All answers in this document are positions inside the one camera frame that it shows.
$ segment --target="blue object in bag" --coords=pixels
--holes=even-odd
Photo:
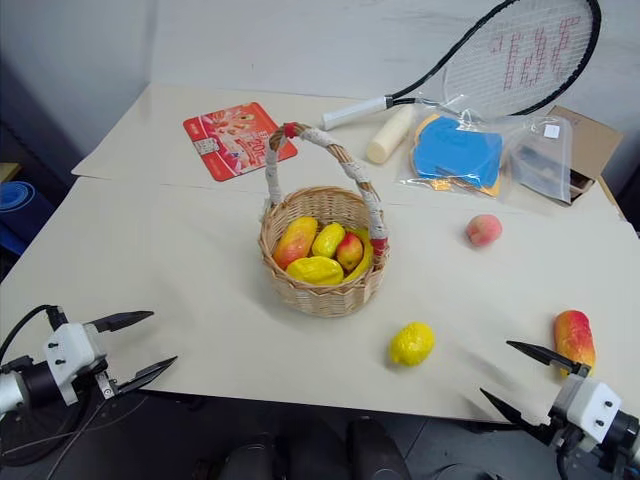
[[[440,117],[419,132],[413,151],[422,178],[458,177],[476,188],[491,188],[498,179],[502,136],[458,130],[456,120]]]
[[[53,214],[54,208],[49,201],[27,182],[7,182],[0,184],[0,223],[2,223],[2,245],[16,238],[26,246],[35,238],[40,229]]]

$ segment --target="basket handle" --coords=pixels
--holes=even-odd
[[[268,141],[267,155],[265,158],[266,177],[269,185],[269,197],[271,207],[282,202],[282,191],[278,183],[278,150],[286,143],[287,138],[300,137],[311,143],[326,148],[331,155],[336,157],[344,173],[356,182],[360,195],[369,211],[369,236],[373,253],[376,257],[384,255],[387,248],[387,227],[382,221],[382,207],[380,197],[371,185],[369,176],[362,164],[351,158],[351,155],[340,146],[331,136],[317,128],[301,123],[285,123],[279,127]]]

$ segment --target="lemon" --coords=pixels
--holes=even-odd
[[[413,322],[400,330],[389,345],[393,363],[413,367],[427,358],[436,344],[436,336],[429,325]]]

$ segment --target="clear plastic bag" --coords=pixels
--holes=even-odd
[[[437,191],[503,196],[510,177],[505,139],[522,122],[487,122],[470,110],[456,114],[452,103],[416,105],[414,127],[407,140],[409,159],[399,171],[399,182]]]
[[[571,123],[564,118],[528,118],[509,146],[513,179],[570,204],[572,132]]]
[[[400,168],[400,183],[503,198],[515,180],[570,203],[572,130],[567,120],[549,116],[483,120],[472,110],[461,110],[464,101],[460,97],[443,106],[416,104],[407,137],[409,159]]]

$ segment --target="racket strings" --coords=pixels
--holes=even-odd
[[[464,95],[469,107],[484,116],[531,107],[578,69],[592,36],[593,15],[583,0],[515,2],[448,62],[447,100]]]

